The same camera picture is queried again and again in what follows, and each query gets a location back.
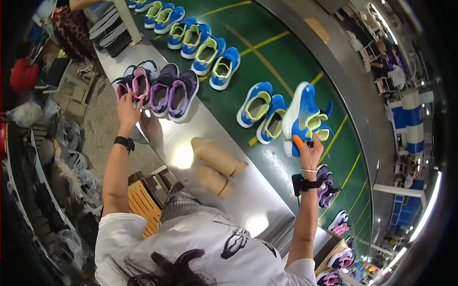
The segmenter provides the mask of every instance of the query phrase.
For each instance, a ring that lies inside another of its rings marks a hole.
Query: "ceiling light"
[[[428,206],[426,207],[425,213],[423,214],[420,222],[418,223],[417,228],[415,229],[414,233],[410,237],[409,242],[412,242],[414,239],[417,238],[418,234],[421,232],[421,230],[423,229],[423,227],[426,224],[426,221],[428,220],[428,218],[431,215],[432,209],[434,208],[434,204],[436,204],[437,195],[439,194],[439,187],[441,186],[441,177],[442,177],[442,173],[437,172],[437,180],[434,186],[434,190],[432,191],[431,199],[428,203]]]

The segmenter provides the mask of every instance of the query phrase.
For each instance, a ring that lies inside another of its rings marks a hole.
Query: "stainless steel surface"
[[[129,65],[147,59],[154,60],[161,68],[167,64],[147,41],[126,48],[114,59],[104,51],[97,51],[97,55],[110,81],[122,76]],[[224,210],[253,236],[269,242],[277,241],[276,237],[283,235],[294,220],[294,214],[285,202],[199,98],[194,99],[188,118],[180,124],[168,118],[158,119],[146,110],[142,112],[140,124],[150,146],[185,187],[202,203]],[[198,182],[197,167],[203,162],[194,157],[191,147],[191,139],[196,136],[215,140],[249,164],[240,175],[231,179],[234,191],[224,201],[212,197]]]

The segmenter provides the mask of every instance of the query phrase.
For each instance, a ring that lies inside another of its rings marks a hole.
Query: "white cloth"
[[[121,266],[127,255],[148,265],[152,252],[174,262],[195,248],[204,249],[205,254],[191,263],[191,269],[208,273],[217,285],[316,286],[314,260],[300,259],[284,269],[272,245],[249,237],[245,229],[220,215],[179,216],[164,222],[156,235],[143,240],[146,223],[143,217],[127,213],[109,214],[100,220],[95,277],[101,286],[126,285],[106,254]]]

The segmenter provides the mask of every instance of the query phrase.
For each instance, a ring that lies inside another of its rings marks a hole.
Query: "white column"
[[[129,11],[129,8],[127,7],[125,0],[113,0],[113,3],[116,6],[116,9],[118,10],[121,20],[125,24],[127,31],[131,35],[132,42],[136,44],[139,41],[141,41],[142,36],[140,35],[140,32],[138,31],[138,28],[135,25],[134,19],[132,18],[132,15]]]

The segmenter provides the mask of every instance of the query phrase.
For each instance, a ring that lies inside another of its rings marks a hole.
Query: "yellow line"
[[[345,179],[344,184],[342,185],[342,187],[340,187],[341,189],[343,189],[343,188],[345,187],[345,184],[347,183],[348,179],[350,178],[351,173],[353,173],[354,167],[356,166],[356,163],[357,163],[358,160],[360,159],[360,156],[361,156],[361,153],[359,153],[358,156],[356,157],[356,160],[355,160],[355,162],[354,162],[354,164],[353,164],[353,167],[352,167],[351,170],[350,170],[350,173],[348,173],[348,176],[347,176],[347,178]],[[324,210],[324,212],[321,214],[321,216],[318,218],[318,220],[320,220],[320,219],[324,216],[324,214],[327,212],[327,210],[329,210],[329,209],[331,208],[332,204],[334,203],[334,201],[336,200],[336,198],[337,198],[339,195],[340,195],[340,192],[337,193],[337,195],[334,197],[334,199],[333,199],[333,200],[331,201],[331,203],[329,204],[329,207],[327,207],[327,209]]]
[[[324,72],[320,72],[315,78],[314,80],[312,80],[312,82],[310,83],[311,85],[315,85],[324,75]]]
[[[271,43],[271,42],[273,42],[273,41],[275,41],[275,40],[278,40],[278,39],[280,39],[280,38],[283,38],[284,36],[287,36],[287,35],[289,35],[289,34],[290,34],[290,32],[285,31],[285,32],[283,32],[283,33],[281,33],[281,34],[279,34],[279,35],[277,35],[277,36],[274,36],[274,37],[269,38],[269,39],[267,39],[267,40],[265,40],[265,41],[263,41],[263,42],[260,42],[259,44],[255,45],[255,46],[253,46],[253,47],[254,47],[255,49],[259,49],[260,47],[265,46],[265,45],[267,45],[268,43]],[[246,50],[244,50],[243,52],[241,52],[241,53],[240,53],[240,56],[243,57],[244,55],[246,55],[246,54],[248,54],[248,53],[251,53],[251,50],[250,50],[250,49],[246,49]]]
[[[199,18],[208,16],[208,15],[214,14],[214,13],[216,13],[216,12],[220,12],[220,11],[222,11],[222,10],[226,10],[226,9],[229,9],[229,8],[234,8],[234,7],[242,6],[242,5],[246,5],[246,4],[251,4],[251,1],[243,1],[243,2],[240,2],[240,3],[237,3],[237,4],[232,4],[232,5],[229,5],[229,6],[225,6],[225,7],[222,7],[222,8],[213,10],[213,11],[210,11],[210,12],[208,12],[208,13],[205,13],[205,14],[203,14],[203,15],[200,15],[200,16],[198,16],[198,17],[196,17],[196,18],[199,19]]]
[[[358,232],[358,234],[357,234],[356,236],[358,236],[358,235],[361,233],[361,231],[363,230],[364,226],[365,226],[366,223],[369,221],[369,218],[370,218],[370,217],[371,217],[371,216],[368,216],[368,217],[367,217],[365,223],[363,224],[363,226],[361,227],[360,231]]]
[[[273,68],[273,66],[253,47],[253,45],[248,42],[242,35],[240,35],[236,30],[234,30],[231,26],[225,24],[226,28],[229,29],[237,38],[239,38],[242,43],[245,44],[252,52],[255,53],[255,55],[261,60],[261,62],[273,73],[273,75],[280,81],[282,86],[286,89],[288,94],[291,97],[294,97],[293,91],[289,88],[289,86],[286,84],[286,82],[283,80],[283,78],[278,74],[278,72]]]
[[[326,150],[323,152],[323,155],[321,155],[320,163],[321,163],[321,161],[323,161],[324,157],[329,152],[329,149],[331,149],[331,146],[333,145],[333,143],[336,140],[337,136],[339,136],[340,130],[342,130],[342,127],[344,126],[345,121],[347,121],[347,118],[348,118],[348,115],[346,114],[344,116],[343,120],[342,120],[342,123],[339,126],[339,129],[337,129],[336,134],[334,134],[334,137],[332,138],[331,143],[329,143],[329,145],[327,146]]]
[[[358,197],[357,197],[356,200],[354,201],[353,205],[351,206],[350,210],[348,211],[348,214],[350,214],[350,212],[351,212],[351,210],[353,209],[354,205],[356,204],[356,202],[357,202],[358,199],[360,198],[361,193],[363,192],[364,187],[366,186],[366,183],[367,183],[367,179],[366,179],[366,181],[364,182],[363,187],[361,188],[360,194],[358,195]]]
[[[366,206],[364,207],[363,211],[361,212],[360,217],[358,218],[358,220],[356,221],[356,223],[353,225],[353,229],[355,228],[355,226],[356,226],[356,225],[358,224],[358,222],[360,221],[360,219],[361,219],[361,217],[363,216],[364,211],[366,210],[366,208],[367,208],[367,206],[369,205],[369,202],[370,202],[370,201],[371,201],[370,199],[367,201],[367,204],[366,204]]]

